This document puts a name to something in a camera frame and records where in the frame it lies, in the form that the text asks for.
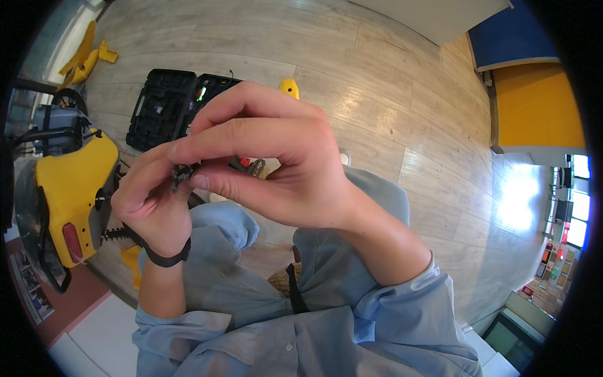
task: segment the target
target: black wristband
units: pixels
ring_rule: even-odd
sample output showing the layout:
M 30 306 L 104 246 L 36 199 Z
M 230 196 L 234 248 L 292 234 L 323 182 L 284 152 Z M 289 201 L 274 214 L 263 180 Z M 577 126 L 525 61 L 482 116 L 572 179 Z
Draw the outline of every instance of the black wristband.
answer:
M 151 250 L 147 242 L 143 239 L 142 244 L 147 251 L 147 256 L 151 260 L 151 262 L 155 263 L 160 267 L 172 267 L 180 261 L 186 262 L 188 259 L 189 253 L 191 252 L 191 238 L 186 241 L 185 246 L 182 248 L 182 251 L 170 258 L 166 258 L 164 256 L 160 256 L 154 251 Z

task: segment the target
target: blue panel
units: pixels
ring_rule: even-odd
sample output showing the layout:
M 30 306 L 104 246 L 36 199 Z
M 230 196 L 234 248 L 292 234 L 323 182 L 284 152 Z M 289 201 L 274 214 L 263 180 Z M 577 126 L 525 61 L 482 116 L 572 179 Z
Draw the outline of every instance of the blue panel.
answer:
M 512 0 L 507 8 L 469 30 L 476 65 L 479 68 L 505 64 L 512 60 L 558 59 L 553 44 L 540 22 L 523 0 Z

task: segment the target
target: orange wall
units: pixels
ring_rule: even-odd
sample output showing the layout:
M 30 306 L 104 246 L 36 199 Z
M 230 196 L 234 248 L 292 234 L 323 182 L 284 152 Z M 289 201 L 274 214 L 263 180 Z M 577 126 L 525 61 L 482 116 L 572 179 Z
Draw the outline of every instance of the orange wall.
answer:
M 499 68 L 494 80 L 501 147 L 584 148 L 578 108 L 560 64 Z

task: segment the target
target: red reflector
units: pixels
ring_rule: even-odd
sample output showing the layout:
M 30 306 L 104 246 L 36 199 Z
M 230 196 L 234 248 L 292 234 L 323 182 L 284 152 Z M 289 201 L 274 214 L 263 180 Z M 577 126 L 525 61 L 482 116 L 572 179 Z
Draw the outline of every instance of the red reflector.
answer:
M 81 252 L 80 240 L 77 238 L 77 229 L 72 223 L 63 226 L 63 237 L 73 263 L 81 263 L 84 255 Z

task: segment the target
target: poster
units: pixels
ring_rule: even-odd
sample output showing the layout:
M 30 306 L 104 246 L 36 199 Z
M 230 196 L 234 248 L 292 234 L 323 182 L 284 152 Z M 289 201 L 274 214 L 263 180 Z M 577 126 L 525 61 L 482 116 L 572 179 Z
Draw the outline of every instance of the poster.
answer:
M 27 306 L 27 310 L 29 310 L 35 324 L 39 325 L 54 312 L 54 308 L 48 301 L 48 298 L 46 298 L 46 294 L 42 291 L 25 251 L 21 250 L 11 255 L 10 264 L 13 268 L 21 297 L 25 301 L 25 306 Z

